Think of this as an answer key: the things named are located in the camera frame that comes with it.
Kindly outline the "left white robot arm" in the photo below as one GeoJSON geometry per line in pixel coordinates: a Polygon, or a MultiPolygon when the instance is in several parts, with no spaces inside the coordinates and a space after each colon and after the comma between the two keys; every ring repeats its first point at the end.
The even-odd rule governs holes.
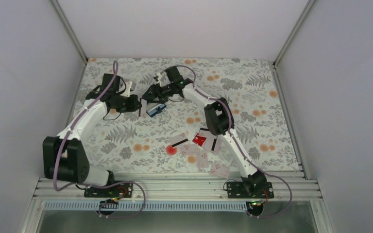
{"type": "Polygon", "coordinates": [[[115,192],[113,172],[89,163],[84,142],[110,110],[127,113],[140,109],[138,96],[132,93],[135,86],[121,76],[103,75],[102,83],[86,95],[82,109],[71,123],[57,136],[44,139],[43,163],[47,179],[96,186],[105,197],[115,192]]]}

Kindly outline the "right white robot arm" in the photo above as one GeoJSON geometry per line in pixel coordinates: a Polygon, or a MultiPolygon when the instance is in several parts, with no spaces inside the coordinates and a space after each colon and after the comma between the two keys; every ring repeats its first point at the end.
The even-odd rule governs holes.
{"type": "Polygon", "coordinates": [[[209,132],[223,142],[239,168],[244,193],[250,198],[265,194],[269,190],[267,175],[254,163],[239,139],[227,100],[210,96],[195,84],[195,79],[184,78],[179,68],[179,65],[171,66],[158,73],[142,99],[164,104],[173,95],[179,95],[203,107],[209,132]]]}

